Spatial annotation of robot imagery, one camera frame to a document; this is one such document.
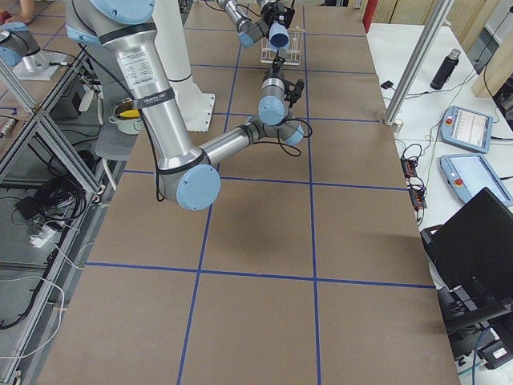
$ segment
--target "white desk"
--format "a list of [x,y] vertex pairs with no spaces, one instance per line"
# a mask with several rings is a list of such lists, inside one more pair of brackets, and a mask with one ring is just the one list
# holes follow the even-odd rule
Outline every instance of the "white desk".
[[[390,24],[373,24],[371,26],[368,39],[380,83],[390,80],[396,88],[421,32],[422,26]],[[410,89],[410,94],[433,91],[429,84],[443,58],[453,48],[458,48],[463,52],[450,28],[445,26],[435,39],[422,69]],[[462,53],[458,66],[443,90],[450,90],[463,83],[470,74],[474,74],[472,64]],[[398,118],[402,119],[405,124],[402,130],[396,134],[396,139],[403,141],[406,146],[419,143],[425,148],[429,143],[426,137],[430,134],[430,129],[437,124],[442,118],[443,112],[450,105],[457,105],[498,117],[499,122],[494,124],[492,135],[513,138],[511,129],[500,115],[499,110],[495,109],[493,100],[476,98],[472,93],[471,86],[475,79],[477,79],[477,75],[470,82],[462,87],[457,87],[453,91],[436,92],[422,95],[417,99],[406,100],[398,114]],[[392,89],[382,90],[386,103],[389,103],[387,98],[391,98],[393,93]],[[436,134],[437,131],[436,127],[432,130],[433,134]],[[512,145],[513,142],[492,142],[490,151],[486,154],[486,158],[499,176],[513,175]],[[402,153],[403,148],[403,144],[398,141],[399,153]],[[452,193],[445,177],[442,175],[438,166],[438,158],[443,154],[465,152],[467,151],[443,143],[438,138],[436,143],[429,146],[426,154],[421,156],[417,172],[424,182],[428,183],[427,209],[424,211],[422,229],[445,223],[463,206],[463,203]],[[417,154],[418,150],[416,148],[412,148],[411,152],[407,153],[409,156]],[[504,184],[510,191],[513,191],[513,180],[506,180]],[[471,374],[460,376],[460,380],[462,385],[471,384]],[[513,362],[509,362],[494,371],[478,368],[476,370],[476,383],[479,385],[513,384]]]

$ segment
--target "robotic arm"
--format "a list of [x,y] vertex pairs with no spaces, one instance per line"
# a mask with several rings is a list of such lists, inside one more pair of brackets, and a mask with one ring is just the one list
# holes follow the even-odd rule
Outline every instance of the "robotic arm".
[[67,32],[78,43],[101,45],[115,54],[155,145],[157,183],[164,197],[185,209],[205,209],[220,191],[213,164],[264,136],[296,144],[303,131],[293,121],[268,127],[252,117],[233,131],[195,146],[156,51],[154,4],[155,0],[66,0]]
[[49,67],[38,42],[22,22],[8,22],[0,26],[0,58],[9,67],[23,61],[26,69],[33,73]]
[[294,1],[288,8],[279,0],[257,0],[261,19],[255,23],[239,12],[237,0],[217,0],[217,4],[232,20],[239,32],[240,44],[244,48],[249,48],[266,37],[269,39],[270,47],[276,51],[278,48],[287,49],[289,47],[287,28],[290,27],[296,12]]

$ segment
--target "label on robot arm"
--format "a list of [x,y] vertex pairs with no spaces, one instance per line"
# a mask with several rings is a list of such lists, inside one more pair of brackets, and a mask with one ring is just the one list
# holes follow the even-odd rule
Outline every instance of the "label on robot arm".
[[156,83],[155,69],[146,51],[139,51],[118,59],[119,68],[129,88]]

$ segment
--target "light blue cap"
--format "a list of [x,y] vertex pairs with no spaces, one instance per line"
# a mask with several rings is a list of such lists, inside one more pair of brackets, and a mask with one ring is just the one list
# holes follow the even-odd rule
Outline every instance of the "light blue cap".
[[22,61],[22,57],[8,48],[0,48],[0,58],[6,62],[8,67],[16,67]]
[[135,25],[146,22],[155,8],[155,0],[89,0],[102,14],[120,22]]
[[74,42],[80,44],[91,44],[93,46],[101,46],[102,43],[99,42],[98,36],[94,34],[86,34],[81,30],[77,30],[72,26],[68,26],[66,24],[67,29],[67,37],[73,40]]
[[285,118],[285,105],[276,96],[264,96],[258,103],[258,117],[269,126],[279,124]]
[[245,32],[240,32],[239,33],[239,40],[240,40],[240,44],[244,48],[253,47],[253,44],[255,44],[255,42],[253,42],[253,39],[251,38],[251,36],[249,36]]
[[282,26],[279,22],[274,22],[269,30],[269,46],[273,51],[277,51],[277,48],[289,48],[290,39],[289,32],[285,26]]
[[22,22],[8,22],[2,25],[4,30],[8,30],[9,32],[22,32],[24,30],[29,30],[29,27]]
[[289,146],[293,146],[301,142],[304,136],[305,132],[303,131],[303,127],[298,124],[297,130],[287,140],[284,140],[283,143],[288,144]]
[[187,210],[203,210],[217,198],[221,178],[210,164],[198,164],[188,170],[176,189],[176,203]]

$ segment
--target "blue cable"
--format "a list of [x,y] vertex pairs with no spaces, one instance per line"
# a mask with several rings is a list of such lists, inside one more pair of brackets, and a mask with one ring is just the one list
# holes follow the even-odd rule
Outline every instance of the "blue cable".
[[478,357],[478,347],[479,343],[481,342],[481,338],[489,331],[491,326],[487,326],[485,330],[481,332],[481,334],[478,337],[478,340],[475,342],[475,348],[474,348],[474,358],[472,359],[472,385],[475,385],[475,361]]

